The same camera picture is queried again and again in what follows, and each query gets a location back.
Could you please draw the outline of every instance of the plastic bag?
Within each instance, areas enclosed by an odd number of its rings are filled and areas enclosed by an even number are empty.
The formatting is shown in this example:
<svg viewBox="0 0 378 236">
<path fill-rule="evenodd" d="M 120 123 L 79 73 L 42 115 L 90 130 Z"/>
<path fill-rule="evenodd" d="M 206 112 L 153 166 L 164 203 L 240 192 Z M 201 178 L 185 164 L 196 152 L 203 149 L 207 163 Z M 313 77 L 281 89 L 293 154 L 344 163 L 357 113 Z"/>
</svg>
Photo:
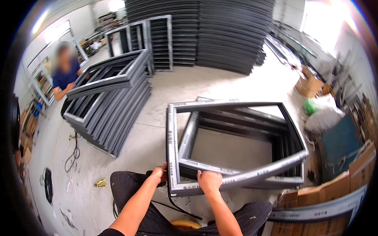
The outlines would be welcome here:
<svg viewBox="0 0 378 236">
<path fill-rule="evenodd" d="M 326 107 L 312 114 L 306 121 L 305 130 L 315 135 L 324 134 L 334 127 L 345 113 L 337 107 Z"/>
<path fill-rule="evenodd" d="M 327 107 L 336 108 L 335 99 L 331 94 L 327 94 L 319 98 L 307 98 L 305 103 L 303 104 L 303 110 L 308 116 Z"/>
</svg>

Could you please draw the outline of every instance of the hand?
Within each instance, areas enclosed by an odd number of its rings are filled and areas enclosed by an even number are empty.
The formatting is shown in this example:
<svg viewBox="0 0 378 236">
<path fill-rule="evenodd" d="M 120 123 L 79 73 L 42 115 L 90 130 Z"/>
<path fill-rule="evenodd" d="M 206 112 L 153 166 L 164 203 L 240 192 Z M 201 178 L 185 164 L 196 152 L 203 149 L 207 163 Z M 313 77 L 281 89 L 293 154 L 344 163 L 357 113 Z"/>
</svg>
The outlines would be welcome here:
<svg viewBox="0 0 378 236">
<path fill-rule="evenodd" d="M 72 90 L 73 88 L 75 88 L 75 83 L 74 83 L 74 82 L 67 84 L 66 89 L 67 89 L 68 91 Z"/>
<path fill-rule="evenodd" d="M 150 175 L 151 178 L 156 179 L 156 181 L 159 181 L 157 184 L 167 181 L 167 162 L 164 162 L 162 166 L 156 167 L 152 174 Z"/>
<path fill-rule="evenodd" d="M 219 192 L 222 185 L 222 175 L 219 173 L 198 170 L 197 179 L 205 195 Z"/>
</svg>

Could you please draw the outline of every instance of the bright window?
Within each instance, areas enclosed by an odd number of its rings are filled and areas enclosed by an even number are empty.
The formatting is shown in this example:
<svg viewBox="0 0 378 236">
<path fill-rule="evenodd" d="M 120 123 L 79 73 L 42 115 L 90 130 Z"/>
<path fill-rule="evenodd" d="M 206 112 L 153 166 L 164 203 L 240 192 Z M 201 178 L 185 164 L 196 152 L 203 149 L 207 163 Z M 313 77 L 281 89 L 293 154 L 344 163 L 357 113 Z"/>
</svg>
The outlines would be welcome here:
<svg viewBox="0 0 378 236">
<path fill-rule="evenodd" d="M 115 12 L 118 9 L 125 8 L 125 2 L 123 0 L 113 0 L 109 2 L 110 11 Z"/>
<path fill-rule="evenodd" d="M 319 42 L 321 47 L 333 54 L 342 22 L 349 12 L 340 7 L 339 0 L 332 4 L 306 1 L 301 31 Z"/>
<path fill-rule="evenodd" d="M 62 37 L 64 34 L 66 34 L 68 31 L 70 31 L 70 22 L 65 21 L 58 27 L 55 27 L 54 29 L 48 30 L 45 33 L 45 41 L 50 46 L 54 42 L 56 42 L 60 37 Z"/>
</svg>

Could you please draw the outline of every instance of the woman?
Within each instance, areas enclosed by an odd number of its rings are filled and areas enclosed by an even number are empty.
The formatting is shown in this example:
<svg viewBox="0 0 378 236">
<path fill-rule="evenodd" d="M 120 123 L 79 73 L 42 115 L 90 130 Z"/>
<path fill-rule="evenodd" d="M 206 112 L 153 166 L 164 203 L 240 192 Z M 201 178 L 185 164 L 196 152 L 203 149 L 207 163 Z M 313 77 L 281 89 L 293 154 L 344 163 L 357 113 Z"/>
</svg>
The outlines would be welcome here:
<svg viewBox="0 0 378 236">
<path fill-rule="evenodd" d="M 53 70 L 53 92 L 57 101 L 60 101 L 68 91 L 75 87 L 76 79 L 82 74 L 79 61 L 69 42 L 60 42 L 57 45 L 56 64 Z M 61 115 L 63 117 L 69 105 L 68 99 L 63 103 Z"/>
</svg>

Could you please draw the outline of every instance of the forearm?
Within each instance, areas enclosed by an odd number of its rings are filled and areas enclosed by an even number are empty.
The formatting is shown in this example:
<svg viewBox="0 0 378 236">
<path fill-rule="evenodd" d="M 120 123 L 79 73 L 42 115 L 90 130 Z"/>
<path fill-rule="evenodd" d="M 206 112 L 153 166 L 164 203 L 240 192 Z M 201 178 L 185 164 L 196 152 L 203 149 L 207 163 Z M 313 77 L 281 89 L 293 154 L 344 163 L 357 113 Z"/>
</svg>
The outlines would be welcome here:
<svg viewBox="0 0 378 236">
<path fill-rule="evenodd" d="M 68 90 L 65 89 L 65 90 L 62 90 L 61 92 L 54 94 L 55 99 L 57 101 L 60 101 L 64 97 L 64 95 L 66 95 L 67 92 L 68 92 Z"/>
<path fill-rule="evenodd" d="M 217 191 L 207 194 L 206 198 L 214 212 L 215 222 L 217 224 L 219 234 L 222 236 L 242 235 L 238 222 L 226 205 L 225 201 L 222 199 L 220 192 Z"/>
<path fill-rule="evenodd" d="M 109 228 L 116 229 L 125 236 L 135 235 L 159 183 L 159 179 L 148 177 L 134 196 L 127 201 L 118 218 Z"/>
</svg>

